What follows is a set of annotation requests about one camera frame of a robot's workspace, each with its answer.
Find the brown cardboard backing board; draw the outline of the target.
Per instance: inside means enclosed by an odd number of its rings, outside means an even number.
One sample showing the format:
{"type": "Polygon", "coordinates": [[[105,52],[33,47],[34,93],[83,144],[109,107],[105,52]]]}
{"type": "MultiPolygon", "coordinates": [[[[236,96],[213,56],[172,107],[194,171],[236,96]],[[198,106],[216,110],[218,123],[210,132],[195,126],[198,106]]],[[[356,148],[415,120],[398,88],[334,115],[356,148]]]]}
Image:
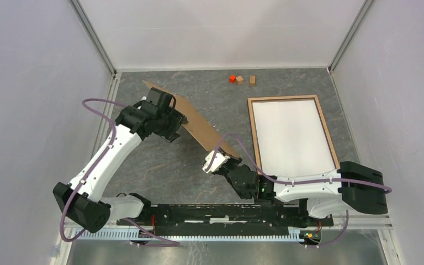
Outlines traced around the brown cardboard backing board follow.
{"type": "MultiPolygon", "coordinates": [[[[196,141],[206,150],[212,151],[221,141],[221,135],[209,122],[198,112],[196,107],[185,97],[168,91],[157,84],[143,80],[148,88],[157,88],[166,93],[172,94],[177,103],[175,109],[184,114],[188,120],[183,127],[196,139],[196,141]]],[[[239,158],[239,154],[224,140],[221,141],[220,148],[228,155],[239,158]]]]}

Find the tan wooden block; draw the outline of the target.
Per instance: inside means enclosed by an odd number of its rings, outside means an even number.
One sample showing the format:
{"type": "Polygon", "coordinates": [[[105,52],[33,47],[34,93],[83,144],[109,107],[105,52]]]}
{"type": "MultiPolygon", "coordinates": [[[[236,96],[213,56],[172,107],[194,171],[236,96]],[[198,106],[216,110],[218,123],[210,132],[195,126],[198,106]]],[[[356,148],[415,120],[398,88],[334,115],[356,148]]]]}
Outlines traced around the tan wooden block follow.
{"type": "Polygon", "coordinates": [[[251,87],[253,87],[253,86],[255,86],[255,85],[256,85],[256,76],[255,76],[255,75],[251,75],[251,76],[250,76],[249,85],[250,85],[251,87]]]}

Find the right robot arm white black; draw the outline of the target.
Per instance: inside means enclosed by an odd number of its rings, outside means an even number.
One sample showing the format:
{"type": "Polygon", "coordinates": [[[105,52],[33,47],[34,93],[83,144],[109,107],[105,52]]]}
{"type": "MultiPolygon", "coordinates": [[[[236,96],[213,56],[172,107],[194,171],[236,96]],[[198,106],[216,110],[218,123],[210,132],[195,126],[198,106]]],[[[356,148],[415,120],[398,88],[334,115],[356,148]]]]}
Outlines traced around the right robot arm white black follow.
{"type": "Polygon", "coordinates": [[[386,195],[392,191],[384,185],[381,172],[350,161],[341,162],[339,169],[300,177],[265,176],[229,157],[207,159],[202,170],[224,176],[241,199],[276,204],[300,201],[303,206],[296,216],[303,225],[348,210],[387,214],[386,195]]]}

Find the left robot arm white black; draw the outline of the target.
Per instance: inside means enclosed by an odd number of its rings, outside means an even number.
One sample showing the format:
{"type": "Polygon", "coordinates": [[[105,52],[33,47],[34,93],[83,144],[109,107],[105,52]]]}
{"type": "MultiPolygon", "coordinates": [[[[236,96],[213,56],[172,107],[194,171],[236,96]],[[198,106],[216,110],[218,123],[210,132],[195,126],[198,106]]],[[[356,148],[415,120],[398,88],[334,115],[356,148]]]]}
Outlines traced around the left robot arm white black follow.
{"type": "Polygon", "coordinates": [[[107,198],[103,193],[123,161],[148,136],[155,134],[167,142],[179,137],[177,131],[187,118],[177,110],[178,102],[178,96],[152,87],[145,99],[124,106],[115,120],[101,115],[110,126],[110,135],[77,176],[53,188],[62,212],[61,232],[66,218],[90,233],[123,218],[131,218],[138,225],[150,221],[151,209],[144,206],[146,201],[140,196],[107,198]]]}

